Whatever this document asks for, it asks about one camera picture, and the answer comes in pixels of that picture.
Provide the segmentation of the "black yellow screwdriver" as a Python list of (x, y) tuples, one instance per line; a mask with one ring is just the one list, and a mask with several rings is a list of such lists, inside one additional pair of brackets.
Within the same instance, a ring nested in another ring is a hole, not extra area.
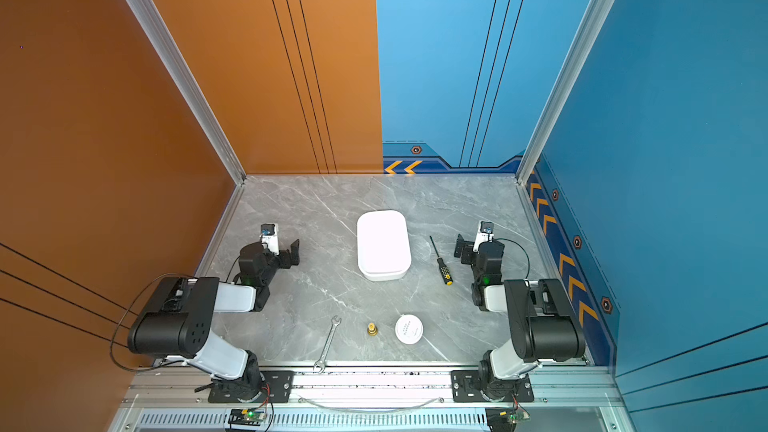
[(441, 274), (442, 280), (443, 280), (445, 285), (452, 285), (453, 284), (452, 274), (451, 274), (451, 272), (450, 272), (450, 270), (449, 270), (445, 260), (440, 255), (439, 251), (437, 250), (437, 247), (436, 247), (436, 244), (434, 242), (433, 237), (430, 236), (429, 239), (430, 239), (430, 243), (432, 244), (432, 248), (433, 248), (433, 250), (435, 252), (435, 255), (436, 255), (436, 262), (437, 262), (438, 270), (439, 270), (439, 272)]

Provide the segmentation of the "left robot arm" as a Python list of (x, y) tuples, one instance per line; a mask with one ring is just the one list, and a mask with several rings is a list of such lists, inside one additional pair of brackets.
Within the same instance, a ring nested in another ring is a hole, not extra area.
[(211, 403), (254, 403), (289, 400), (294, 374), (264, 372), (257, 355), (211, 331), (217, 313), (257, 313), (270, 297), (270, 283), (281, 269), (300, 264), (300, 241), (273, 252), (265, 242), (248, 244), (237, 259), (233, 282), (216, 277), (164, 277), (131, 326), (128, 349), (138, 355), (191, 366), (210, 382)]

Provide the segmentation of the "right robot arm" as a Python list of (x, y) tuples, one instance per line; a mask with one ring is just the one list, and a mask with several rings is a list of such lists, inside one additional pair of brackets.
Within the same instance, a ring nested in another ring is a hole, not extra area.
[(530, 402), (529, 375), (550, 362), (582, 357), (586, 338), (557, 279), (504, 279), (505, 245), (491, 237), (458, 236), (454, 256), (472, 269), (472, 301), (484, 312), (507, 317), (508, 339), (483, 355), (473, 388), (489, 401)]

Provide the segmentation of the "white plastic bin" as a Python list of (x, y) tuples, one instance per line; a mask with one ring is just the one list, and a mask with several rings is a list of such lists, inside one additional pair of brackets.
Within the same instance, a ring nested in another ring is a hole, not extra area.
[(373, 282), (402, 278), (412, 263), (404, 215), (395, 210), (370, 211), (357, 220), (357, 263)]

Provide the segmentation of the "white round lid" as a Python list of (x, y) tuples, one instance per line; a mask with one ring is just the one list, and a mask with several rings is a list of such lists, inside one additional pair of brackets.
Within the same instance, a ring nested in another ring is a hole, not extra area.
[(415, 345), (423, 337), (424, 326), (415, 315), (405, 314), (398, 318), (395, 324), (397, 339), (405, 345)]

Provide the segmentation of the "silver wrench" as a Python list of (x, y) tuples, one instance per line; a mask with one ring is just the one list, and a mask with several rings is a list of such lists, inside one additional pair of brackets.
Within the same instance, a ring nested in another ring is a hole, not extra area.
[(327, 366), (327, 357), (332, 345), (332, 341), (335, 337), (335, 333), (337, 328), (342, 322), (342, 318), (338, 315), (334, 315), (331, 319), (331, 326), (329, 329), (329, 332), (327, 334), (325, 343), (323, 345), (321, 354), (319, 358), (315, 361), (313, 364), (313, 372), (314, 373), (323, 373), (325, 371), (325, 368)]

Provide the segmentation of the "circuit board right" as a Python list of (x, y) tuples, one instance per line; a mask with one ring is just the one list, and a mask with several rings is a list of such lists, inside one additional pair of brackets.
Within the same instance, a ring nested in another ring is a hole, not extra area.
[(530, 413), (524, 408), (486, 408), (485, 414), (491, 432), (515, 432), (530, 419)]

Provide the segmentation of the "green circuit board left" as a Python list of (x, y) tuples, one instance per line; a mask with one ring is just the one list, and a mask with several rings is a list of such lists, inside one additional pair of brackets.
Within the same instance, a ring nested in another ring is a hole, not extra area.
[(269, 415), (261, 409), (231, 409), (227, 418), (226, 429), (230, 431), (266, 431)]

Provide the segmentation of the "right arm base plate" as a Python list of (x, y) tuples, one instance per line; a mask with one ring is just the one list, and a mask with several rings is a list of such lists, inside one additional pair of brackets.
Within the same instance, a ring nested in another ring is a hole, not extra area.
[(493, 376), (482, 378), (478, 370), (453, 370), (450, 378), (453, 400), (458, 403), (532, 403), (535, 400), (528, 377), (502, 380)]

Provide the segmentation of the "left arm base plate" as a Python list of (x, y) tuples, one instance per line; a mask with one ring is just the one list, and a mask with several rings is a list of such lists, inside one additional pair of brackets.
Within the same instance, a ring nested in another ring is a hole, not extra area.
[(261, 370), (255, 378), (237, 380), (213, 379), (209, 387), (208, 402), (214, 404), (259, 405), (263, 402), (284, 404), (289, 401), (294, 372)]

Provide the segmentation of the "aluminium frame rail front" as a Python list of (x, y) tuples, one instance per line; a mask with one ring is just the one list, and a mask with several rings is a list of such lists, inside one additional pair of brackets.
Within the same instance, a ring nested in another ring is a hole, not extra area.
[[(322, 373), (304, 366), (264, 366), (262, 373), (273, 378), (292, 374), (291, 385), (272, 389), (287, 396), (287, 405), (298, 407), (391, 409), (427, 404), (459, 406), (459, 397), (480, 403), (472, 391), (475, 366), (438, 363), (400, 365), (332, 365)], [(138, 374), (129, 385), (119, 407), (212, 408), (206, 385), (209, 377), (193, 368), (169, 367)], [(622, 407), (624, 401), (605, 367), (549, 365), (529, 375), (525, 387), (533, 395), (530, 407)]]

